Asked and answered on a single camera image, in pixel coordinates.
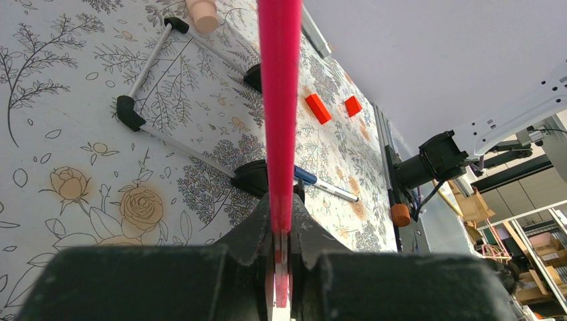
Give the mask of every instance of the white bracket with holes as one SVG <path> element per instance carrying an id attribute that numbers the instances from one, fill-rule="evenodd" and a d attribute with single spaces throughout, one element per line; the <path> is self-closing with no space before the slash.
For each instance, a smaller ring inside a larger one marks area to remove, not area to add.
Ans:
<path id="1" fill-rule="evenodd" d="M 567 62 L 540 83 L 540 89 L 519 102 L 454 128 L 459 150 L 477 159 L 507 137 L 567 108 Z"/>

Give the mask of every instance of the pink cup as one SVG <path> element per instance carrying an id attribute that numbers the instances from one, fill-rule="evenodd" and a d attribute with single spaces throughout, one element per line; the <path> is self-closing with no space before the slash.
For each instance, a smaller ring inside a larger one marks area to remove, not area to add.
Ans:
<path id="1" fill-rule="evenodd" d="M 189 15 L 200 33 L 211 33 L 219 27 L 215 0 L 185 0 Z"/>

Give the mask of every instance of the table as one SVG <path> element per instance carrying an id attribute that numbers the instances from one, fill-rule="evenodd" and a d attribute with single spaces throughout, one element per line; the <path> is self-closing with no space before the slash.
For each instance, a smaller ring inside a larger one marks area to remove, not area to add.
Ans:
<path id="1" fill-rule="evenodd" d="M 217 1 L 204 35 L 242 68 L 259 62 L 256 4 Z M 114 105 L 184 1 L 18 0 L 0 13 L 0 318 L 10 320 L 49 260 L 77 245 L 211 244 L 257 199 L 221 173 L 120 124 Z M 395 251 L 374 112 L 332 58 L 303 38 L 296 164 L 358 194 L 308 187 L 306 207 L 356 251 Z M 304 101 L 317 93 L 333 119 Z M 349 118 L 343 102 L 362 112 Z M 153 127 L 230 169 L 265 157 L 261 95 L 212 52 L 174 31 L 136 97 Z"/>

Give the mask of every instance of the blue marker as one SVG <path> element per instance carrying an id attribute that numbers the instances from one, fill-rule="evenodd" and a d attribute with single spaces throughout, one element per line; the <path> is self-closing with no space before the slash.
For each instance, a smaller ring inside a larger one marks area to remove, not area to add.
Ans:
<path id="1" fill-rule="evenodd" d="M 317 176 L 313 175 L 312 173 L 309 173 L 308 171 L 302 169 L 297 165 L 294 166 L 295 166 L 294 176 L 299 179 L 303 179 L 305 184 L 313 185 L 319 189 L 322 189 L 327 193 L 336 195 L 341 199 L 346 199 L 349 202 L 358 202 L 358 197 L 356 195 L 353 195 L 352 193 L 349 193 L 344 189 L 340 189 L 336 186 L 333 186 L 327 182 L 321 181 L 320 179 L 317 178 Z"/>

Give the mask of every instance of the rectangular orange block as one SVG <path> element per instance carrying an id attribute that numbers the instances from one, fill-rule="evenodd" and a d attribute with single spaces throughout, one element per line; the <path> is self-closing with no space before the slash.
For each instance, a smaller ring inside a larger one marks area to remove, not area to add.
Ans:
<path id="1" fill-rule="evenodd" d="M 356 99 L 355 96 L 347 99 L 344 102 L 344 104 L 346 105 L 346 111 L 348 111 L 349 117 L 353 117 L 354 115 L 356 115 L 357 113 L 359 113 L 362 110 L 362 106 L 360 105 L 360 103 L 358 102 L 358 99 Z"/>
<path id="2" fill-rule="evenodd" d="M 323 105 L 321 98 L 319 98 L 317 94 L 310 94 L 307 98 L 305 98 L 305 101 L 307 102 L 307 105 L 309 105 L 321 125 L 331 120 L 331 114 L 329 114 L 329 111 L 327 110 L 327 108 L 325 108 L 325 105 Z"/>

